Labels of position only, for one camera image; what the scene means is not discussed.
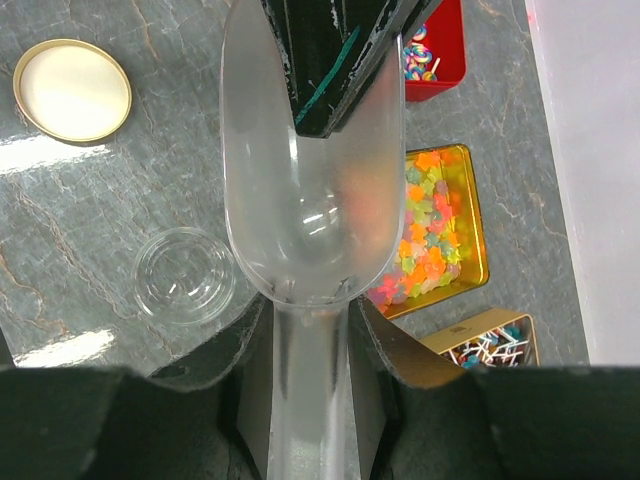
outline orange gummy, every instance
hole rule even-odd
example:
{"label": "orange gummy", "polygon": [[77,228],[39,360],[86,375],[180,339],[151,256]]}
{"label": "orange gummy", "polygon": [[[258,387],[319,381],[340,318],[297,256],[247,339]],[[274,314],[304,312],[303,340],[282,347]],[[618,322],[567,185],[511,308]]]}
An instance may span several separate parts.
{"label": "orange gummy", "polygon": [[451,165],[455,160],[454,156],[448,150],[442,150],[440,152],[440,158],[442,160],[442,163],[445,165]]}
{"label": "orange gummy", "polygon": [[400,247],[398,248],[398,253],[402,258],[411,256],[411,244],[407,242],[404,238],[400,240]]}
{"label": "orange gummy", "polygon": [[433,266],[435,267],[435,271],[438,273],[438,277],[441,277],[444,275],[444,272],[447,271],[447,264],[444,263],[444,260],[434,263]]}
{"label": "orange gummy", "polygon": [[460,244],[458,243],[458,236],[455,234],[455,232],[449,233],[449,243],[451,244],[452,247],[460,246]]}
{"label": "orange gummy", "polygon": [[411,230],[411,240],[420,245],[424,245],[425,243],[427,243],[424,238],[424,236],[427,234],[427,227],[420,225],[419,223],[414,223],[409,227],[409,230]]}
{"label": "orange gummy", "polygon": [[426,265],[427,263],[429,263],[429,254],[426,253],[424,255],[420,255],[418,257],[418,260],[416,261],[417,265]]}
{"label": "orange gummy", "polygon": [[438,268],[433,263],[425,264],[424,269],[429,280],[436,280],[440,277]]}
{"label": "orange gummy", "polygon": [[423,152],[418,154],[416,167],[426,172],[430,167],[440,166],[440,154],[438,152]]}
{"label": "orange gummy", "polygon": [[442,250],[439,247],[431,247],[429,249],[429,260],[433,264],[444,262],[442,258]]}
{"label": "orange gummy", "polygon": [[413,288],[413,286],[415,285],[416,282],[413,281],[413,278],[411,278],[411,275],[407,275],[404,278],[404,285],[405,285],[405,293],[407,295],[409,295],[409,292],[411,291],[411,289]]}
{"label": "orange gummy", "polygon": [[411,275],[409,275],[410,281],[413,284],[422,284],[427,279],[427,271],[424,269],[424,265],[418,265]]}
{"label": "orange gummy", "polygon": [[418,185],[411,185],[409,187],[409,198],[418,203],[424,197],[424,190]]}

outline candy stick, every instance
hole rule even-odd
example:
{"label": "candy stick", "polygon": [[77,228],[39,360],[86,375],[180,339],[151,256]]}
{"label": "candy stick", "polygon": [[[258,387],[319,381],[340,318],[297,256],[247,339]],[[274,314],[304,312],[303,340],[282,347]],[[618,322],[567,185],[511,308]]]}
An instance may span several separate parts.
{"label": "candy stick", "polygon": [[504,328],[500,327],[500,328],[498,329],[498,331],[499,331],[499,332],[500,332],[500,334],[501,334],[504,338],[506,338],[507,340],[510,340],[510,341],[511,341],[511,342],[513,342],[513,343],[517,342],[517,340],[516,340],[515,338],[513,338],[511,335],[509,335],[509,334],[505,331],[505,329],[504,329]]}
{"label": "candy stick", "polygon": [[482,352],[482,361],[485,362],[489,357],[489,345],[491,345],[491,341],[483,338],[482,345],[480,345],[480,350]]}
{"label": "candy stick", "polygon": [[505,355],[505,358],[517,357],[518,355],[522,355],[524,352],[513,352]]}
{"label": "candy stick", "polygon": [[460,364],[458,363],[458,359],[456,358],[456,356],[453,353],[453,351],[452,350],[447,350],[447,353],[451,356],[451,359],[453,360],[453,363],[455,363],[456,365],[460,366]]}
{"label": "candy stick", "polygon": [[429,70],[429,73],[432,73],[433,75],[435,75],[438,65],[440,65],[440,57],[436,58],[436,61],[433,63],[433,67],[431,67],[431,70]]}
{"label": "candy stick", "polygon": [[482,347],[480,345],[476,346],[476,347],[469,347],[466,350],[464,350],[462,352],[463,355],[467,355],[469,353],[474,353],[474,352],[479,352],[480,350],[482,350]]}
{"label": "candy stick", "polygon": [[496,347],[496,350],[502,350],[503,348],[511,348],[511,345],[512,345],[511,343],[504,343],[502,345],[498,345]]}
{"label": "candy stick", "polygon": [[500,345],[498,348],[516,348],[516,347],[520,347],[522,345],[527,345],[529,343],[529,340],[522,340],[520,342],[515,342],[515,343],[505,343],[504,345]]}

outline marble countertop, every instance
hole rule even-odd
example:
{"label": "marble countertop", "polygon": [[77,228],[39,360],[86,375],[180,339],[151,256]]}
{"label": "marble countertop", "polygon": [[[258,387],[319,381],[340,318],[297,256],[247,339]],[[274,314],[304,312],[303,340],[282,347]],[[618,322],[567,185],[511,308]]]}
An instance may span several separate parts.
{"label": "marble countertop", "polygon": [[[407,106],[407,148],[471,149],[491,278],[397,323],[423,336],[491,306],[515,309],[534,317],[543,363],[583,363],[524,2],[464,8],[467,76]],[[222,317],[185,328],[141,314],[131,279],[158,232],[192,226],[226,238],[218,80],[227,11],[223,0],[0,0],[0,327],[19,365],[149,373],[227,325],[255,293],[242,278]],[[100,46],[129,75],[131,115],[103,145],[59,143],[17,109],[18,59],[58,37]]]}

